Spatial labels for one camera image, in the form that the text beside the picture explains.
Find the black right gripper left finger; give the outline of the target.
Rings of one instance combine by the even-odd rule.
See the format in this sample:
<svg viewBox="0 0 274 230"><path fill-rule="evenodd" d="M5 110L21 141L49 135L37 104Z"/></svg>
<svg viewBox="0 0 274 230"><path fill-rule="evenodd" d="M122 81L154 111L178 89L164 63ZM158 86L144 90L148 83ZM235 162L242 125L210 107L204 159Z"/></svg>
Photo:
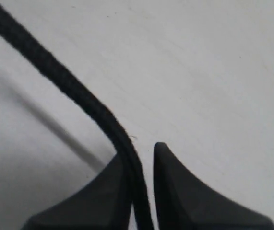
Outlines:
<svg viewBox="0 0 274 230"><path fill-rule="evenodd" d="M126 230L131 195L119 155L86 187L36 215L24 230Z"/></svg>

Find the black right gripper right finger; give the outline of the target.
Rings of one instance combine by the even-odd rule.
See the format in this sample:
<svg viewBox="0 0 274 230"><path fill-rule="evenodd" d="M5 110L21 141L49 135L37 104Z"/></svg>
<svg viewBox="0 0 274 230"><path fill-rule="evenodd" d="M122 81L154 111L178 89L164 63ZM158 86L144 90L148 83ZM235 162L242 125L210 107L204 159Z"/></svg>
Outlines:
<svg viewBox="0 0 274 230"><path fill-rule="evenodd" d="M161 230L274 230L273 221L216 192L163 142L154 147L153 183Z"/></svg>

